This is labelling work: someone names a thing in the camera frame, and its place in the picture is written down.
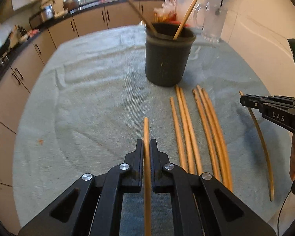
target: wooden stick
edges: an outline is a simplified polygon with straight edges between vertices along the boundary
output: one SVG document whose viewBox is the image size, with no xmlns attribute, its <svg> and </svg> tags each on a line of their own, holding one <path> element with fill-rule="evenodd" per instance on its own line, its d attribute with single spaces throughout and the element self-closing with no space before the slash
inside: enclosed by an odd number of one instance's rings
<svg viewBox="0 0 295 236">
<path fill-rule="evenodd" d="M 274 200 L 274 178 L 273 178 L 273 171 L 272 171 L 272 166 L 271 166 L 271 161 L 270 161 L 270 155 L 268 152 L 268 149 L 266 147 L 266 143 L 265 140 L 263 138 L 263 134 L 261 132 L 260 126 L 258 124 L 258 121 L 252 111 L 252 109 L 250 107 L 247 107 L 248 111 L 251 115 L 251 118 L 254 122 L 254 125 L 256 126 L 260 141 L 261 141 L 261 145 L 263 148 L 263 152 L 265 153 L 265 160 L 266 160 L 266 164 L 268 166 L 268 174 L 269 174 L 269 181 L 270 181 L 270 201 Z"/>
<path fill-rule="evenodd" d="M 144 235 L 152 235 L 151 224 L 151 161 L 150 161 L 150 138 L 148 130 L 148 118 L 144 118 Z"/>
<path fill-rule="evenodd" d="M 217 119 L 216 113 L 215 113 L 215 109 L 213 107 L 213 104 L 208 96 L 208 93 L 205 91 L 205 89 L 202 89 L 202 93 L 203 96 L 208 104 L 208 108 L 209 108 L 209 112 L 211 114 L 211 117 L 213 118 L 213 123 L 214 126 L 216 128 L 216 132 L 217 132 L 217 137 L 218 137 L 218 141 L 220 142 L 220 146 L 221 146 L 221 155 L 223 157 L 224 160 L 224 166 L 226 167 L 226 173 L 227 173 L 227 181 L 228 181 L 228 189 L 232 192 L 233 191 L 233 182 L 232 182 L 232 178 L 231 178 L 231 172 L 230 172 L 230 162 L 229 162 L 229 157 L 228 157 L 228 153 L 227 153 L 227 147 L 224 141 L 224 137 L 223 137 L 223 133 L 222 133 L 222 129 L 221 126 L 219 125 L 219 120 Z"/>
<path fill-rule="evenodd" d="M 207 120 L 207 118 L 205 116 L 205 111 L 203 110 L 203 106 L 201 104 L 200 97 L 199 97 L 197 91 L 195 89 L 193 89 L 192 93 L 194 94 L 194 99 L 196 101 L 196 105 L 197 105 L 199 115 L 200 115 L 200 118 L 201 118 L 201 121 L 202 121 L 203 129 L 204 129 L 204 132 L 205 132 L 205 137 L 207 139 L 208 150 L 210 152 L 211 163 L 212 163 L 212 168 L 213 168 L 213 174 L 214 174 L 214 177 L 218 181 L 221 181 L 221 178 L 219 177 L 218 161 L 217 161 L 217 157 L 216 157 L 216 152 L 215 152 L 212 136 L 211 136 L 211 133 L 210 133 L 210 129 L 208 127 L 208 120 Z"/>
<path fill-rule="evenodd" d="M 186 154 L 183 146 L 183 139 L 182 134 L 180 132 L 180 127 L 178 123 L 178 117 L 176 113 L 174 98 L 170 98 L 171 101 L 171 110 L 173 112 L 173 119 L 174 119 L 174 126 L 175 126 L 175 132 L 176 132 L 176 140 L 177 140 L 177 146 L 178 146 L 178 154 L 179 154 L 179 160 L 180 160 L 180 166 L 188 172 L 188 165 L 186 160 Z"/>
<path fill-rule="evenodd" d="M 183 123 L 183 130 L 184 130 L 184 136 L 185 136 L 185 143 L 186 143 L 186 150 L 187 150 L 187 160 L 188 160 L 188 166 L 189 166 L 189 173 L 190 174 L 196 174 L 195 167 L 194 167 L 194 158 L 192 155 L 192 147 L 191 147 L 191 141 L 190 141 L 190 135 L 187 125 L 187 119 L 185 114 L 185 109 L 183 106 L 182 98 L 180 96 L 179 87 L 175 86 L 176 95 L 178 99 L 179 109 L 180 109 L 180 116 L 182 118 Z"/>
<path fill-rule="evenodd" d="M 197 143 L 196 135 L 194 134 L 194 127 L 192 126 L 192 121 L 190 118 L 189 109 L 187 106 L 187 102 L 185 99 L 183 89 L 179 88 L 179 91 L 180 91 L 180 96 L 182 98 L 182 102 L 183 102 L 183 106 L 184 106 L 184 110 L 185 110 L 185 114 L 186 114 L 186 119 L 187 119 L 189 134 L 190 134 L 190 138 L 191 138 L 192 148 L 194 150 L 194 158 L 196 160 L 196 165 L 197 165 L 197 171 L 198 171 L 198 175 L 200 175 L 200 174 L 202 174 L 203 171 L 202 171 L 200 153 L 199 153 L 199 149 L 198 149 L 198 143 Z"/>
<path fill-rule="evenodd" d="M 204 94 L 200 88 L 199 85 L 197 85 L 197 89 L 201 98 L 201 101 L 203 103 L 203 106 L 205 108 L 205 113 L 208 117 L 208 122 L 209 125 L 211 127 L 211 131 L 212 131 L 212 135 L 213 135 L 213 139 L 214 139 L 214 143 L 216 146 L 216 152 L 217 152 L 217 156 L 219 157 L 219 166 L 220 166 L 220 170 L 221 170 L 221 175 L 222 175 L 222 179 L 223 179 L 223 184 L 229 189 L 229 182 L 228 182 L 228 176 L 227 176 L 227 170 L 226 170 L 226 164 L 225 164 L 225 160 L 224 160 L 224 156 L 223 156 L 223 150 L 222 150 L 222 146 L 221 143 L 219 141 L 219 137 L 218 137 L 218 133 L 215 127 L 215 124 L 213 122 L 213 116 L 210 112 L 209 106 L 208 106 L 208 102 L 204 97 Z"/>
<path fill-rule="evenodd" d="M 183 30 L 183 28 L 184 28 L 184 26 L 185 26 L 185 24 L 186 24 L 186 22 L 187 22 L 187 20 L 188 20 L 188 18 L 190 16 L 190 14 L 191 14 L 191 11 L 193 10 L 193 8 L 196 5 L 197 1 L 198 0 L 193 0 L 192 3 L 190 4 L 190 6 L 189 6 L 189 8 L 188 8 L 182 22 L 180 23 L 180 25 L 179 25 L 179 27 L 177 29 L 177 32 L 176 32 L 173 40 L 176 40 L 178 38 L 178 36 L 180 35 L 180 33 L 182 32 L 182 30 Z"/>
<path fill-rule="evenodd" d="M 141 11 L 133 4 L 131 0 L 127 0 L 127 2 L 130 4 L 130 6 L 133 8 L 133 10 L 145 21 L 147 26 L 153 31 L 154 34 L 157 34 L 157 31 L 155 27 L 152 25 L 151 22 L 149 22 L 141 13 Z"/>
</svg>

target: kitchen counter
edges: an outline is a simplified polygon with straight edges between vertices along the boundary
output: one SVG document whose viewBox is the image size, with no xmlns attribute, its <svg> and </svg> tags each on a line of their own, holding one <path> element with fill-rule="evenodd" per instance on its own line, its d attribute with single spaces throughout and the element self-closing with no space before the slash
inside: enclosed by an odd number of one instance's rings
<svg viewBox="0 0 295 236">
<path fill-rule="evenodd" d="M 79 7 L 78 9 L 75 9 L 73 11 L 70 11 L 69 13 L 59 17 L 59 18 L 53 18 L 51 20 L 46 21 L 43 25 L 41 25 L 38 29 L 40 30 L 40 33 L 36 34 L 35 36 L 29 38 L 27 41 L 25 41 L 22 44 L 17 44 L 15 47 L 13 47 L 7 54 L 8 60 L 5 62 L 3 66 L 0 66 L 0 80 L 5 75 L 7 70 L 10 68 L 12 63 L 16 60 L 16 58 L 22 53 L 22 51 L 32 43 L 33 40 L 35 40 L 43 31 L 47 30 L 49 27 L 67 19 L 74 15 L 90 11 L 96 8 L 104 7 L 107 5 L 113 5 L 118 3 L 124 3 L 126 0 L 106 0 L 104 2 L 93 2 L 89 3 L 87 5 L 83 5 Z"/>
</svg>

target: table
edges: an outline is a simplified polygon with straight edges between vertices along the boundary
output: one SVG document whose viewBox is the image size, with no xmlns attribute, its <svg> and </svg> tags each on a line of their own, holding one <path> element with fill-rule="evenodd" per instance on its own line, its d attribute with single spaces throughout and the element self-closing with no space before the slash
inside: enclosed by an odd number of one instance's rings
<svg viewBox="0 0 295 236">
<path fill-rule="evenodd" d="M 143 26 L 110 29 L 71 40 L 53 54 L 37 80 L 18 128 L 13 190 L 24 226 L 83 173 L 99 175 L 121 163 L 143 136 L 143 118 L 159 151 L 178 164 L 169 102 L 174 88 L 145 77 Z M 291 140 L 286 130 L 254 111 L 270 153 L 275 200 L 270 202 L 264 153 L 238 93 L 268 95 L 248 64 L 225 42 L 194 42 L 182 81 L 203 169 L 212 172 L 192 95 L 206 88 L 227 143 L 234 194 L 268 221 L 287 195 Z M 173 235 L 170 197 L 152 195 L 153 233 Z M 143 235 L 142 194 L 125 194 L 120 235 Z"/>
</svg>

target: black plastic bucket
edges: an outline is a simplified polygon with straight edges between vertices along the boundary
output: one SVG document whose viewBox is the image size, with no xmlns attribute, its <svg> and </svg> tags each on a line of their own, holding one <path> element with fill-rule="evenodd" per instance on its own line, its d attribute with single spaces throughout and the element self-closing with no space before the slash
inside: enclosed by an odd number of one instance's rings
<svg viewBox="0 0 295 236">
<path fill-rule="evenodd" d="M 146 28 L 145 75 L 151 83 L 172 87 L 183 77 L 191 45 L 196 39 L 188 28 L 173 40 L 178 25 L 154 23 L 157 34 Z"/>
</svg>

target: glass pitcher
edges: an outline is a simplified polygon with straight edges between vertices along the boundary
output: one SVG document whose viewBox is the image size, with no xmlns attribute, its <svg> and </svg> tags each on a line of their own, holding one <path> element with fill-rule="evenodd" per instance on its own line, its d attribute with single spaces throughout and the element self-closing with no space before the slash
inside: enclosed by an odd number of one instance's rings
<svg viewBox="0 0 295 236">
<path fill-rule="evenodd" d="M 198 12 L 204 9 L 203 25 L 199 25 L 197 21 Z M 219 5 L 198 4 L 194 10 L 194 21 L 197 27 L 202 28 L 202 36 L 205 40 L 213 43 L 218 43 L 221 37 L 222 29 L 226 19 L 227 9 Z"/>
</svg>

